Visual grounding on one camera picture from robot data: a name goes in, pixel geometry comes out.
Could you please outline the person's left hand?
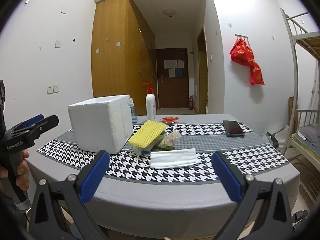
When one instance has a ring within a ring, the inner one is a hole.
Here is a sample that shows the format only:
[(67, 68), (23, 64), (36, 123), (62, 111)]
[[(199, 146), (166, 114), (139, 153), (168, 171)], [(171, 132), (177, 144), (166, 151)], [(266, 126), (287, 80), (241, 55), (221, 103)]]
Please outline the person's left hand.
[[(16, 179), (16, 185), (20, 187), (23, 191), (27, 191), (29, 189), (30, 185), (30, 179), (29, 179), (29, 168), (26, 158), (29, 157), (28, 150), (23, 150), (23, 161), (18, 165), (17, 167), (17, 174), (18, 177)], [(8, 171), (1, 166), (0, 171), (1, 179), (7, 178)], [(7, 189), (5, 188), (3, 182), (1, 181), (1, 194), (4, 194), (5, 196), (9, 196), (9, 193)]]

